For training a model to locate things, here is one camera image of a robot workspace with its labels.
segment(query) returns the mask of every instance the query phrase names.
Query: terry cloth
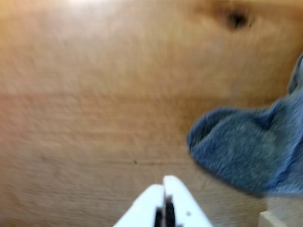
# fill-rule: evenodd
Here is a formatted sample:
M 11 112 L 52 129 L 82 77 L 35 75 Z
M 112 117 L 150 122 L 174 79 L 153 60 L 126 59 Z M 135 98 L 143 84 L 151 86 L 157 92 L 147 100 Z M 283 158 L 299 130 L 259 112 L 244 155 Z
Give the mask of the terry cloth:
M 187 136 L 198 164 L 250 193 L 303 193 L 303 54 L 270 107 L 215 109 Z

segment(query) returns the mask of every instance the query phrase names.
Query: blue cloth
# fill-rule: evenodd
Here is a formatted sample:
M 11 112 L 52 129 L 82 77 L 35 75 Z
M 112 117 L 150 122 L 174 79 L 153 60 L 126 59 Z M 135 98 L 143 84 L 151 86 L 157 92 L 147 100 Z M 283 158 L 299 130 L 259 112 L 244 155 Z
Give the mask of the blue cloth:
M 196 162 L 246 192 L 303 193 L 302 58 L 270 107 L 219 108 L 198 120 L 187 136 Z

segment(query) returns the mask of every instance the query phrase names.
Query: wood grain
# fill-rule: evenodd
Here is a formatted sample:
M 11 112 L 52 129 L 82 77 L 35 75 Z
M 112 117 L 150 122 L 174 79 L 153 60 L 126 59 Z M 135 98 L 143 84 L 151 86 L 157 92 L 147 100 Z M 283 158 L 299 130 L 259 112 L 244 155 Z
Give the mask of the wood grain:
M 302 50 L 295 0 L 0 0 L 1 226 L 108 227 L 167 174 L 217 226 L 300 226 L 302 199 L 223 184 L 185 136 L 284 95 Z

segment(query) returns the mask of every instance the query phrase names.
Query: wood knot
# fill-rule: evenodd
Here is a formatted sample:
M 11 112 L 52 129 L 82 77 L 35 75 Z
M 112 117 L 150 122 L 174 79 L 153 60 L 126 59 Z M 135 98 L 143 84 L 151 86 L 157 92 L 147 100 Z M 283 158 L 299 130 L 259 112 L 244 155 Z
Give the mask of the wood knot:
M 254 22 L 250 5 L 237 1 L 216 0 L 196 4 L 194 15 L 212 17 L 229 30 L 250 28 Z
M 242 28 L 248 24 L 248 17 L 244 13 L 232 12 L 227 16 L 227 23 L 234 29 Z

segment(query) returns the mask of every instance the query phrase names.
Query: wooden surface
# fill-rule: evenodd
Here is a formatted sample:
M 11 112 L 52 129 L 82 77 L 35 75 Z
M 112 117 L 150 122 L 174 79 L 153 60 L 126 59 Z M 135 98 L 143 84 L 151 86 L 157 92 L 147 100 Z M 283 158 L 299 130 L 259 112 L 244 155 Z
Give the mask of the wooden surface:
M 299 0 L 0 0 L 1 226 L 108 227 L 167 174 L 216 226 L 301 226 L 302 198 L 238 192 L 185 146 L 212 108 L 285 94 L 301 51 Z

